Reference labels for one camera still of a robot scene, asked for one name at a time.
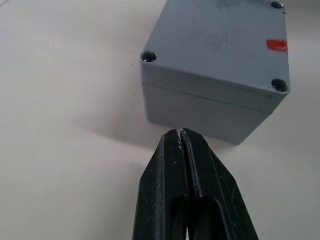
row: screw hole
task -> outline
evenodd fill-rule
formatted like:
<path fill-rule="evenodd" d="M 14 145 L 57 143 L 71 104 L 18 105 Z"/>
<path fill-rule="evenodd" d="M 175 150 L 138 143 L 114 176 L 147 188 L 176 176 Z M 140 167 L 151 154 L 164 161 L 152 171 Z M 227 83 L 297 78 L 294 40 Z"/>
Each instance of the screw hole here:
<path fill-rule="evenodd" d="M 271 7 L 275 9 L 283 9 L 285 6 L 281 2 L 273 1 L 271 2 Z"/>
<path fill-rule="evenodd" d="M 279 92 L 286 92 L 288 90 L 287 83 L 282 79 L 273 79 L 271 82 L 272 87 Z"/>
<path fill-rule="evenodd" d="M 154 52 L 145 51 L 144 53 L 141 54 L 141 60 L 146 63 L 151 63 L 156 59 L 157 59 L 157 55 Z"/>

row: white table surface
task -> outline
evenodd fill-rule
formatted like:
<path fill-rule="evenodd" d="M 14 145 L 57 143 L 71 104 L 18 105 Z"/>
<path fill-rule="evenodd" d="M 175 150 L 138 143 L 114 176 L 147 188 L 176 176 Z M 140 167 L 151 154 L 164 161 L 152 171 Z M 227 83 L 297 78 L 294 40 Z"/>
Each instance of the white table surface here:
<path fill-rule="evenodd" d="M 291 93 L 241 145 L 206 138 L 261 240 L 320 236 L 320 4 L 287 1 Z M 139 55 L 165 0 L 0 7 L 0 239 L 130 240 L 147 122 Z"/>

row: gray plastic enclosure box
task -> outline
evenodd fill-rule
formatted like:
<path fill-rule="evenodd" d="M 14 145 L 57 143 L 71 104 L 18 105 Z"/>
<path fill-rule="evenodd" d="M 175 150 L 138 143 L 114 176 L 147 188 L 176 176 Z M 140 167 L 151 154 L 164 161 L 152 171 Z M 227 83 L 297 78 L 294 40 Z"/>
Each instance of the gray plastic enclosure box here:
<path fill-rule="evenodd" d="M 149 121 L 236 144 L 290 91 L 285 9 L 168 0 L 140 58 Z"/>

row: red sticker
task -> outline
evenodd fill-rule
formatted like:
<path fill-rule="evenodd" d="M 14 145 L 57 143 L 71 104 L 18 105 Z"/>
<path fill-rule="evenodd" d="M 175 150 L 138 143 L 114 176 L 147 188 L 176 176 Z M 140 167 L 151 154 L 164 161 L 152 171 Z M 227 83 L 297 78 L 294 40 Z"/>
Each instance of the red sticker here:
<path fill-rule="evenodd" d="M 288 44 L 286 40 L 281 39 L 268 39 L 266 45 L 269 49 L 278 52 L 288 52 Z"/>

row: red label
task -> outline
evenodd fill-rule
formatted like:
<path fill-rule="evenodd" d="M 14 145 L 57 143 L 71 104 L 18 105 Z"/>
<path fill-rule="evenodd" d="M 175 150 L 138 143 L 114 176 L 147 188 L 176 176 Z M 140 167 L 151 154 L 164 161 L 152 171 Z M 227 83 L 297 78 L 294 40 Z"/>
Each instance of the red label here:
<path fill-rule="evenodd" d="M 288 44 L 286 40 L 281 39 L 268 39 L 266 45 L 269 49 L 278 52 L 288 52 Z"/>

